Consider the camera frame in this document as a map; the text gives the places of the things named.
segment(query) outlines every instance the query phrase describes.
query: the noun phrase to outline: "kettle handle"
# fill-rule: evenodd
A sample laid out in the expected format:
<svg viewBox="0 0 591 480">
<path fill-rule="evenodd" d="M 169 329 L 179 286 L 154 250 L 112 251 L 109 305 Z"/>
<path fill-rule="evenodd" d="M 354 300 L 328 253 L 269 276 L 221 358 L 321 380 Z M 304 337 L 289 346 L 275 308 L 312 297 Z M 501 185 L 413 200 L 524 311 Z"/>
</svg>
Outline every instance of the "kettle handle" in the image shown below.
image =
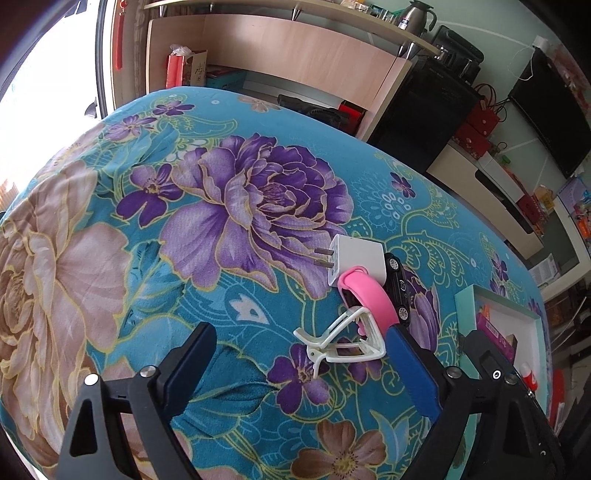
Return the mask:
<svg viewBox="0 0 591 480">
<path fill-rule="evenodd" d="M 429 25 L 429 32 L 430 32 L 431 30 L 433 30 L 433 27 L 437 23 L 437 15 L 435 14 L 435 12 L 433 10 L 427 10 L 427 12 L 429 12 L 433 16 L 433 20 L 431 20 L 431 25 Z"/>
</svg>

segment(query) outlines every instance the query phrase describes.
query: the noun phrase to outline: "open box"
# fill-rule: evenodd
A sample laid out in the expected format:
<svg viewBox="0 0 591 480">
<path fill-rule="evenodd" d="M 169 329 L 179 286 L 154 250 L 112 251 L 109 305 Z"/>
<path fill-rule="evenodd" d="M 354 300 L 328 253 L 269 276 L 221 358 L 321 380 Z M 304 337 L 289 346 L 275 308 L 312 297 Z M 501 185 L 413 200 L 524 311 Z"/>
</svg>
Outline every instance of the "open box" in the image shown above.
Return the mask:
<svg viewBox="0 0 591 480">
<path fill-rule="evenodd" d="M 513 334 L 517 338 L 515 368 L 519 371 L 519 366 L 522 363 L 529 364 L 538 381 L 535 398 L 542 410 L 547 414 L 548 395 L 550 394 L 547 369 L 549 359 L 546 358 L 542 319 L 534 312 L 517 305 L 505 297 L 501 297 L 478 285 L 470 285 L 461 292 L 456 293 L 457 329 L 459 333 L 468 335 L 468 333 L 476 329 L 476 314 L 484 304 L 490 307 L 489 320 L 501 335 L 508 337 Z M 466 355 L 460 356 L 459 366 L 469 377 L 478 378 L 476 368 Z"/>
</svg>

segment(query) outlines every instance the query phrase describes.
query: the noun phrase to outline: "floral bedsheet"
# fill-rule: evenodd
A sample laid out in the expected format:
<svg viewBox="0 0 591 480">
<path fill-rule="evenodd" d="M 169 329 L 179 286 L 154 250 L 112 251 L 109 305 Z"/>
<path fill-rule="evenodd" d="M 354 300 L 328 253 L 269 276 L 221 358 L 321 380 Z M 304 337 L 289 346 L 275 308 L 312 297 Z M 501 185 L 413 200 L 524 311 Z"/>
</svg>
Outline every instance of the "floral bedsheet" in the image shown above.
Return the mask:
<svg viewBox="0 0 591 480">
<path fill-rule="evenodd" d="M 314 380 L 292 334 L 318 335 L 342 312 L 313 264 L 336 233 L 402 259 L 410 331 L 446 365 L 458 355 L 454 294 L 472 283 L 545 316 L 524 266 L 424 177 L 220 90 L 117 110 L 49 161 L 0 233 L 1 419 L 49 478 L 83 378 L 158 364 L 201 321 L 217 351 L 172 427 L 205 480 L 400 477 L 430 425 L 388 359 L 323 365 Z"/>
</svg>

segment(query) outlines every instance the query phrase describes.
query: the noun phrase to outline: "large purple flower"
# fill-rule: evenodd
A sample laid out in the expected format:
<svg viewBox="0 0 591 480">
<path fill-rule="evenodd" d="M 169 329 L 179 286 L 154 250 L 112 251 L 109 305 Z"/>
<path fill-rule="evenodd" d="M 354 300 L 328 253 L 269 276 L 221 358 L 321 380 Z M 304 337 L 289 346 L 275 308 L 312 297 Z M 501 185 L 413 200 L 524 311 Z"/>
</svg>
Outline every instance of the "large purple flower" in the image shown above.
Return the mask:
<svg viewBox="0 0 591 480">
<path fill-rule="evenodd" d="M 129 179 L 141 190 L 121 199 L 117 205 L 117 215 L 127 220 L 143 208 L 139 214 L 139 225 L 142 227 L 164 215 L 168 209 L 166 201 L 174 202 L 183 196 L 183 191 L 169 180 L 172 169 L 170 163 L 163 164 L 158 173 L 151 165 L 135 167 Z"/>
<path fill-rule="evenodd" d="M 267 380 L 274 384 L 284 384 L 277 394 L 277 403 L 284 413 L 292 414 L 300 408 L 302 391 L 314 405 L 327 403 L 329 386 L 321 378 L 313 378 L 314 364 L 306 355 L 306 347 L 296 343 L 290 348 L 291 358 L 278 356 L 267 373 Z M 322 362 L 319 375 L 329 370 Z"/>
<path fill-rule="evenodd" d="M 507 273 L 507 264 L 504 260 L 501 260 L 499 254 L 495 252 L 495 256 L 491 258 L 492 266 L 495 269 L 496 276 L 501 281 L 509 280 L 509 275 Z"/>
<path fill-rule="evenodd" d="M 422 347 L 434 352 L 439 335 L 439 298 L 435 285 L 425 288 L 417 274 L 404 267 L 410 304 L 408 331 Z"/>
<path fill-rule="evenodd" d="M 346 337 L 339 338 L 337 343 L 350 343 L 350 340 Z M 360 355 L 361 349 L 360 348 L 339 348 L 339 351 L 343 351 L 345 355 Z M 367 362 L 353 362 L 350 363 L 347 367 L 351 377 L 355 380 L 358 384 L 363 385 L 368 379 L 369 376 L 373 380 L 379 380 L 382 374 L 382 359 L 377 360 L 368 360 Z"/>
<path fill-rule="evenodd" d="M 231 136 L 174 167 L 174 182 L 203 199 L 174 212 L 160 235 L 161 253 L 183 279 L 213 288 L 224 269 L 277 291 L 277 268 L 313 299 L 326 295 L 314 249 L 345 233 L 339 224 L 351 219 L 353 201 L 328 163 L 276 143 Z"/>
<path fill-rule="evenodd" d="M 390 172 L 390 176 L 392 177 L 392 187 L 402 193 L 406 198 L 415 198 L 417 196 L 407 179 L 394 172 Z"/>
<path fill-rule="evenodd" d="M 125 117 L 120 123 L 111 125 L 105 134 L 107 140 L 119 141 L 127 138 L 128 135 L 138 137 L 141 133 L 141 126 L 148 125 L 157 118 L 153 116 L 147 116 L 140 118 L 139 115 L 131 115 Z"/>
<path fill-rule="evenodd" d="M 167 116 L 174 116 L 174 115 L 184 115 L 186 110 L 192 110 L 195 106 L 191 105 L 190 103 L 186 103 L 185 105 L 181 105 L 180 100 L 173 100 L 172 102 L 167 103 L 166 105 L 156 105 L 156 108 L 152 111 L 154 115 L 167 115 Z"/>
<path fill-rule="evenodd" d="M 534 312 L 536 315 L 538 315 L 540 318 L 543 318 L 542 309 L 540 308 L 540 304 L 538 302 L 536 302 L 534 299 L 529 300 L 529 302 L 527 303 L 527 307 L 532 312 Z"/>
<path fill-rule="evenodd" d="M 494 278 L 491 278 L 491 283 L 489 285 L 491 287 L 491 291 L 493 291 L 497 295 L 500 295 L 501 297 L 507 296 L 507 289 L 505 288 L 505 286 L 500 282 L 497 283 Z"/>
</svg>

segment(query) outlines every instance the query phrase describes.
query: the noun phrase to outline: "kettle lid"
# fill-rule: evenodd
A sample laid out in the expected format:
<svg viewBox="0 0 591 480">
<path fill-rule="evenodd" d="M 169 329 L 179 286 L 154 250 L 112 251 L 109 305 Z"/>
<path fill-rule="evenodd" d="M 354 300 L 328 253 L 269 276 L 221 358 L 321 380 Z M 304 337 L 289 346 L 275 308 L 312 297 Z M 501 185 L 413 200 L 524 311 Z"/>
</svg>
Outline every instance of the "kettle lid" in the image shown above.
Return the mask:
<svg viewBox="0 0 591 480">
<path fill-rule="evenodd" d="M 410 2 L 410 4 L 421 10 L 430 10 L 433 8 L 431 5 L 427 5 L 425 2 L 421 2 L 420 0 L 413 0 Z"/>
</svg>

